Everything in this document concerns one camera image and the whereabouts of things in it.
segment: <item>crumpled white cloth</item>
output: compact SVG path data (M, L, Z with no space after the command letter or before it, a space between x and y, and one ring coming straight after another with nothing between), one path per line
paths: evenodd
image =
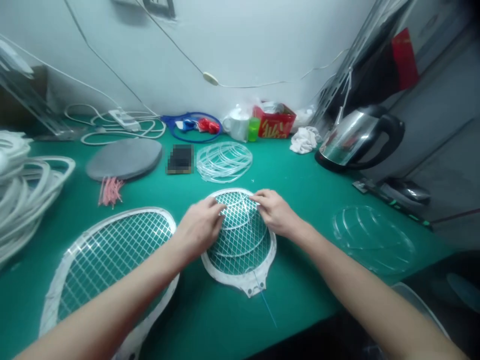
M300 127L291 137L290 150L297 154L307 154L317 147L322 137L313 126Z

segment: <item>stainless steel kettle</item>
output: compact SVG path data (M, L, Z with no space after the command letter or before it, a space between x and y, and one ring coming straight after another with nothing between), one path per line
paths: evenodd
M379 153L368 161L360 162L382 133L388 135L388 141ZM384 107L360 107L335 124L315 153L315 159L324 168L334 172L372 168L399 147L404 134L404 123L388 114Z

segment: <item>fly swatter frame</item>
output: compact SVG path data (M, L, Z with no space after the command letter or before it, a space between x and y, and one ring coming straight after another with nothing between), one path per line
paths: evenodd
M50 283L50 288L45 296L45 304L43 306L43 312L41 315L40 320L40 331L38 337L43 336L49 330L53 329L58 323L58 315L59 315L59 307L60 307L60 300L62 298L62 292L64 289L65 282L67 280L67 276L69 274L70 267L74 262L75 257L80 253L81 246L87 242L93 235L95 235L98 231L105 228L106 226L119 221L124 218L128 218L138 214L144 213L157 213L162 215L170 228L172 235L175 233L177 229L177 225L175 224L174 218L170 213L162 208L147 206L137 208L135 210L128 210L121 212L117 215L110 216L96 225L89 228L85 231L71 246L70 248L63 254L61 259L60 265L55 271L55 275L53 276L53 280ZM179 282L180 274L178 274L168 285L165 294L161 298L160 302L156 305L156 307L151 311L150 314L140 323L138 324L125 338L122 345L116 352L113 359L115 360L124 360L124 359L138 359L140 354L140 349L142 347L142 343L144 342L145 338L147 337L150 328L160 316L160 314L164 311L167 304L170 302L175 289L177 288L177 284Z
M219 195L232 192L242 193L249 197L253 195L253 193L248 190L234 187L216 191L209 196L216 198ZM267 275L269 273L270 266L274 261L275 254L277 253L277 236L270 229L268 229L267 231L270 233L270 249L265 259L261 262L259 266L251 269L251 271L242 275L225 274L215 268L215 266L210 261L209 254L207 253L207 251L205 251L201 255L201 261L208 274L219 283L233 286L237 289L242 290L249 298L265 290L267 288Z

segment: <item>bundle of red wires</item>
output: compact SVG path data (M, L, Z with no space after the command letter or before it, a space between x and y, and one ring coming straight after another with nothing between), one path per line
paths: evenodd
M117 200L122 201L120 196L120 188L125 184L122 180L117 180L116 177L104 177L101 181L100 196L98 197L98 206L101 204L105 206L111 205L113 209Z

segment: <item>gray round pad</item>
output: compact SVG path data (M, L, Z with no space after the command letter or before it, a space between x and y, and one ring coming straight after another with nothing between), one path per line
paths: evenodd
M162 157L162 144L144 138L115 141L99 150L86 166L93 180L118 178L126 180L147 173Z

